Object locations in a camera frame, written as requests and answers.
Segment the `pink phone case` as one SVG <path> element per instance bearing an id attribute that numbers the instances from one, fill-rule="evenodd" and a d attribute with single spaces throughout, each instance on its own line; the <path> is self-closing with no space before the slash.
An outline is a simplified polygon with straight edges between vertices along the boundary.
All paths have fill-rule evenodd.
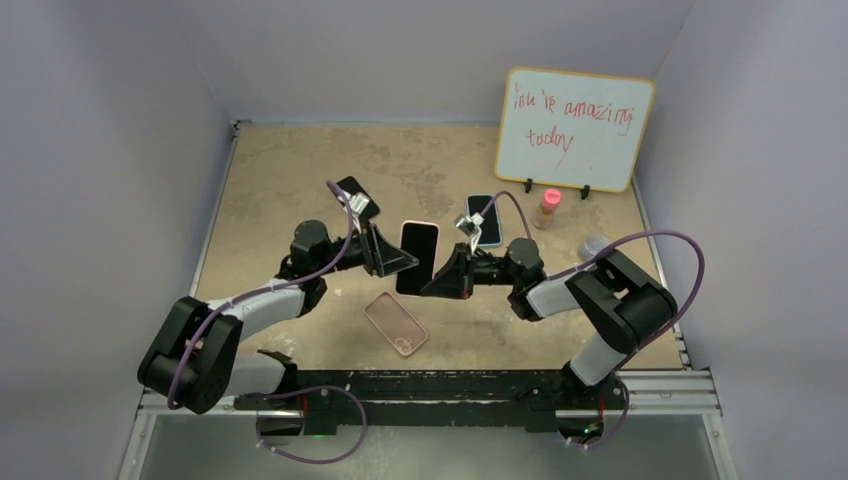
<path id="1" fill-rule="evenodd" d="M 413 355 L 429 338 L 427 330 L 389 292 L 382 292 L 363 309 L 365 316 L 403 357 Z"/>

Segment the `black phone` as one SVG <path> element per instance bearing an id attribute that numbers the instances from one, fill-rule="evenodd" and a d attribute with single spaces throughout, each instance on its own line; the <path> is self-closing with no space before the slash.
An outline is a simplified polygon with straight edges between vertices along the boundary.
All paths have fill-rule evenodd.
<path id="1" fill-rule="evenodd" d="M 359 220 L 370 221 L 380 214 L 378 204 L 353 176 L 339 180 L 337 185 L 345 193 L 348 204 Z"/>

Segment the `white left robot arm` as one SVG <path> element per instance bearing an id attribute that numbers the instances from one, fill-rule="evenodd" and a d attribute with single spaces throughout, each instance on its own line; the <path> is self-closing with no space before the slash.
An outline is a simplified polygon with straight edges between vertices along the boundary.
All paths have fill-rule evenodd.
<path id="1" fill-rule="evenodd" d="M 361 267 L 379 278 L 418 266 L 412 254 L 391 244 L 377 226 L 351 226 L 333 240 L 318 220 L 294 230 L 290 253 L 266 284 L 228 299 L 177 300 L 142 358 L 137 380 L 167 400 L 171 409 L 209 411 L 225 396 L 259 394 L 272 408 L 297 399 L 289 357 L 268 351 L 238 356 L 246 338 L 310 313 L 327 292 L 325 275 Z"/>

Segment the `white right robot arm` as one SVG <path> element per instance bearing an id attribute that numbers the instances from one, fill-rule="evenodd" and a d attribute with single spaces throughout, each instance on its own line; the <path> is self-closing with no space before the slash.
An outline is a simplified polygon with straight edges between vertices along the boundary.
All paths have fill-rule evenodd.
<path id="1" fill-rule="evenodd" d="M 502 256 L 455 245 L 447 263 L 420 290 L 423 297 L 466 300 L 478 285 L 508 286 L 515 315 L 537 322 L 579 310 L 595 332 L 562 369 L 561 392 L 576 407 L 596 399 L 605 381 L 678 313 L 672 294 L 629 257 L 612 249 L 585 270 L 546 274 L 535 241 L 518 238 Z"/>

